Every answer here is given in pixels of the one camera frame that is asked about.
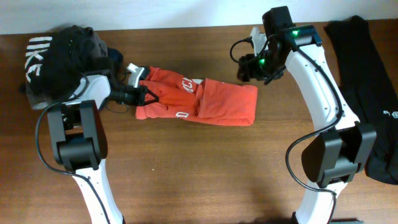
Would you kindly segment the red polo shirt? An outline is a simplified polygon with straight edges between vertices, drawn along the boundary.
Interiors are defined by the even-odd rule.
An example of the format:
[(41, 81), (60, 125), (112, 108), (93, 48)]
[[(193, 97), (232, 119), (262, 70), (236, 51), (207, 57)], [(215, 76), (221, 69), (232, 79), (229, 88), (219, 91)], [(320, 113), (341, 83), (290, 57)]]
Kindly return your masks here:
[(149, 67), (139, 82), (159, 97), (158, 102), (136, 108), (136, 119), (180, 118), (218, 126), (250, 126), (256, 117), (257, 87), (203, 79)]

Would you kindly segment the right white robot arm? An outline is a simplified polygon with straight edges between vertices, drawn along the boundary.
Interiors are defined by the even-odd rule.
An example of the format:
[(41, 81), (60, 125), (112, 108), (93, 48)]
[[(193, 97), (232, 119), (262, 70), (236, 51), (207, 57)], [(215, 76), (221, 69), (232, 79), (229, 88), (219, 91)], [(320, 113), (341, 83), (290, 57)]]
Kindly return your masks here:
[(343, 189), (364, 170), (376, 130), (360, 122), (328, 68), (322, 40), (312, 25), (298, 26), (288, 7), (273, 7), (262, 16), (264, 31), (254, 27), (246, 42), (253, 53), (238, 59), (238, 78), (265, 84), (289, 72), (305, 100), (313, 132), (301, 155), (307, 177), (291, 223), (332, 223)]

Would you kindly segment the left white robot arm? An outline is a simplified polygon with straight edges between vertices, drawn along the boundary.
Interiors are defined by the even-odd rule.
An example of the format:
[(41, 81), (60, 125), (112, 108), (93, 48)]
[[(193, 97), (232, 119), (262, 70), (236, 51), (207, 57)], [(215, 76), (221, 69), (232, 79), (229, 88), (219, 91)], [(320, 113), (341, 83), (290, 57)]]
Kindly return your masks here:
[(114, 71), (103, 68), (84, 72), (80, 85), (67, 101), (45, 110), (53, 157), (60, 168), (53, 170), (70, 176), (85, 201), (92, 223), (124, 223), (116, 205), (106, 173), (108, 142), (100, 118), (107, 101), (132, 106), (155, 103), (159, 97), (140, 82), (149, 67), (130, 63), (127, 82), (121, 83)]

